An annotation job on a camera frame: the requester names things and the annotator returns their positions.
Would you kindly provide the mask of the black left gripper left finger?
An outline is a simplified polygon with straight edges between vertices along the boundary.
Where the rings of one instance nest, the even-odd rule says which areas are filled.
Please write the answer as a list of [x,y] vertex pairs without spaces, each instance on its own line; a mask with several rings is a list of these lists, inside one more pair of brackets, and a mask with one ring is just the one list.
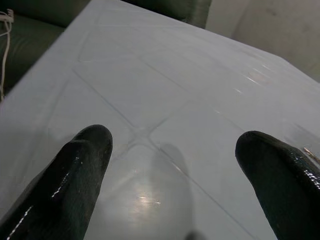
[[107,127],[77,133],[0,220],[0,240],[84,240],[112,151]]

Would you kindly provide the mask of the white table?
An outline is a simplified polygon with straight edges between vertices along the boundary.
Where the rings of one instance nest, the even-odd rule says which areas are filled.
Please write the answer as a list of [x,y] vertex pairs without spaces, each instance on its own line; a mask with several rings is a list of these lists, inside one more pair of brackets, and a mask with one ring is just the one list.
[[0,104],[0,219],[94,124],[113,151],[86,240],[277,240],[236,142],[256,130],[320,157],[320,83],[260,49],[92,0]]

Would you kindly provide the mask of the dark green sofa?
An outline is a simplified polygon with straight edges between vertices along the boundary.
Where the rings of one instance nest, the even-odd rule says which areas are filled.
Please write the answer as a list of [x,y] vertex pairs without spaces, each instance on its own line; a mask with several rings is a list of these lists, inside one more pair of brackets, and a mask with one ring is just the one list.
[[[91,0],[0,0],[0,102]],[[205,28],[213,0],[121,0]]]

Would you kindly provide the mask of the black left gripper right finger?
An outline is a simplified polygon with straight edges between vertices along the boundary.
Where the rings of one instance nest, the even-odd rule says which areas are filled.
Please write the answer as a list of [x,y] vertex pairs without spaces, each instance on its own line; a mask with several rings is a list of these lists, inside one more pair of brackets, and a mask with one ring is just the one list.
[[260,131],[238,138],[235,157],[278,240],[320,240],[320,168]]

